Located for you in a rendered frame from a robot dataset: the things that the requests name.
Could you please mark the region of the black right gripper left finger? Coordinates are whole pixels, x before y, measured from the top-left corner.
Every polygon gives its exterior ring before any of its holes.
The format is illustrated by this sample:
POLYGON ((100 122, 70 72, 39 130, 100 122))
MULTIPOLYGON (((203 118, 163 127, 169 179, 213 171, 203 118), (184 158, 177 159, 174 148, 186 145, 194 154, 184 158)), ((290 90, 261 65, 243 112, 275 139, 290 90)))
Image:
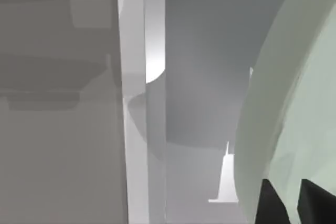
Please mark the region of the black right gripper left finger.
POLYGON ((263 179, 255 224, 291 224, 287 210, 268 179, 263 179))

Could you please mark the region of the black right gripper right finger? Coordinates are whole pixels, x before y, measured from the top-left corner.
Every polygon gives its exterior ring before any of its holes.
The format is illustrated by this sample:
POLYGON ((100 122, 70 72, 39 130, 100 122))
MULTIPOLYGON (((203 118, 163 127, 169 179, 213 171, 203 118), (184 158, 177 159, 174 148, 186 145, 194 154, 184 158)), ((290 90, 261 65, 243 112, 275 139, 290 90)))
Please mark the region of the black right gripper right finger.
POLYGON ((302 179, 297 206, 301 224, 336 224, 336 196, 302 179))

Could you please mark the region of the pale green cup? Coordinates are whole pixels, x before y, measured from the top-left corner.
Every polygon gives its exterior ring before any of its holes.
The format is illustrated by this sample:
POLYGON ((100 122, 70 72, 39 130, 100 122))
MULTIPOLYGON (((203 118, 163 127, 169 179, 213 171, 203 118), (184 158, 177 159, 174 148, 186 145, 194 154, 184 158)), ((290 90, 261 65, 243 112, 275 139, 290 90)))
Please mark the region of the pale green cup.
POLYGON ((240 113, 234 178, 255 224, 263 179, 303 224, 308 179, 336 195, 336 0, 284 0, 260 50, 240 113))

